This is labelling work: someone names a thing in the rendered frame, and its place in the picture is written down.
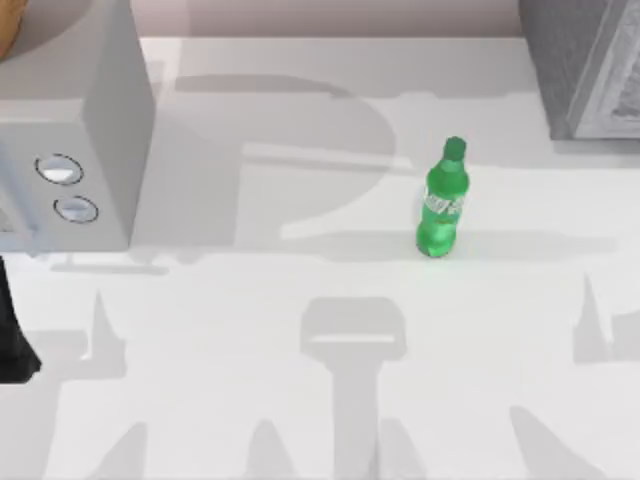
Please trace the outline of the small microwave knob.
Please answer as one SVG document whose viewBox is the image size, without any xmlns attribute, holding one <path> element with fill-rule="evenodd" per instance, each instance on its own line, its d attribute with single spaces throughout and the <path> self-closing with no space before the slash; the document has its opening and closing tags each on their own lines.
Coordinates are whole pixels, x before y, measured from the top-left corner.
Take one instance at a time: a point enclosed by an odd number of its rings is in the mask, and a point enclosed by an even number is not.
<svg viewBox="0 0 640 480">
<path fill-rule="evenodd" d="M 76 224 L 94 222 L 99 216 L 97 205 L 82 196 L 57 199 L 53 202 L 53 209 L 63 220 Z"/>
</svg>

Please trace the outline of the green bottle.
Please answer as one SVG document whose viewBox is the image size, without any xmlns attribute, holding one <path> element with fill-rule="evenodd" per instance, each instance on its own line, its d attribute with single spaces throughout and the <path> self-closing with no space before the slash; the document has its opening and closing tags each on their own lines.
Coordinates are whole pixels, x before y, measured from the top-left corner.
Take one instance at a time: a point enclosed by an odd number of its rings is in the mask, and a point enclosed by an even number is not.
<svg viewBox="0 0 640 480">
<path fill-rule="evenodd" d="M 458 136 L 449 137 L 442 157 L 426 176 L 422 211 L 416 230 L 419 251 L 441 258 L 453 249 L 470 177 L 465 167 L 467 144 Z"/>
</svg>

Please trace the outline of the brown round object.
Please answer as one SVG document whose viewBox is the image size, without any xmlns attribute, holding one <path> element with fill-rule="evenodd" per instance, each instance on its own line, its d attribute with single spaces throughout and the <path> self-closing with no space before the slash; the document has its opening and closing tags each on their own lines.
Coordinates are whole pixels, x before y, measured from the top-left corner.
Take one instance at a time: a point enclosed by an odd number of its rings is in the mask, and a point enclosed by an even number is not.
<svg viewBox="0 0 640 480">
<path fill-rule="evenodd" d="M 28 0 L 0 0 L 0 61 L 10 52 L 19 34 Z"/>
</svg>

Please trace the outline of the pale microwave oven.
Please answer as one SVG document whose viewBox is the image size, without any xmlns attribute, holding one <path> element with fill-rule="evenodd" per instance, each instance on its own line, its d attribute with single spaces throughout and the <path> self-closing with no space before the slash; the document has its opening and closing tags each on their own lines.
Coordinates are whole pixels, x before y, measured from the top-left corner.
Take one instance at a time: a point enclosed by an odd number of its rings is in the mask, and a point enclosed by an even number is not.
<svg viewBox="0 0 640 480">
<path fill-rule="evenodd" d="M 127 249 L 155 114 L 131 0 L 28 0 L 0 61 L 0 254 Z M 82 166 L 80 182 L 36 172 L 55 153 Z M 53 202 L 72 196 L 98 218 L 60 218 Z"/>
</svg>

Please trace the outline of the grey cabinet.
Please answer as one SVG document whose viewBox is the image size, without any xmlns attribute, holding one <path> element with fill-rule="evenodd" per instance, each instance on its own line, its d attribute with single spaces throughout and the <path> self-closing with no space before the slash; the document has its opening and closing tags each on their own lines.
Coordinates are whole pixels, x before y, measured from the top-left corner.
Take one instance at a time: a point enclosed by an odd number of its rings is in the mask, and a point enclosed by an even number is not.
<svg viewBox="0 0 640 480">
<path fill-rule="evenodd" d="M 640 140 L 640 0 L 518 0 L 553 140 Z"/>
</svg>

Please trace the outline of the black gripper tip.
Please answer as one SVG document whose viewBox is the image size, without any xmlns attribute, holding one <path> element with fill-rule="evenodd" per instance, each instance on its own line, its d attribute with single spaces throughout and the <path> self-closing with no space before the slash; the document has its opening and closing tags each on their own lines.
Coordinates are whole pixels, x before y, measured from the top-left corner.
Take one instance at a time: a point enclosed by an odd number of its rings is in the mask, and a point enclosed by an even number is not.
<svg viewBox="0 0 640 480">
<path fill-rule="evenodd" d="M 25 384 L 42 362 L 19 324 L 4 259 L 0 256 L 0 385 Z"/>
</svg>

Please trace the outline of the large microwave knob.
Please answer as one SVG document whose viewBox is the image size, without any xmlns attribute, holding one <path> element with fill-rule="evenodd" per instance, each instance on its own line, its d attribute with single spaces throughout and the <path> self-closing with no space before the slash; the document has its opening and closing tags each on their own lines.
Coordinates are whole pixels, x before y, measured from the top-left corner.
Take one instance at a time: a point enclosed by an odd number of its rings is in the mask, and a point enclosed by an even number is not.
<svg viewBox="0 0 640 480">
<path fill-rule="evenodd" d="M 82 166 L 72 157 L 63 154 L 39 157 L 35 160 L 34 166 L 44 180 L 56 185 L 74 185 L 84 177 Z"/>
</svg>

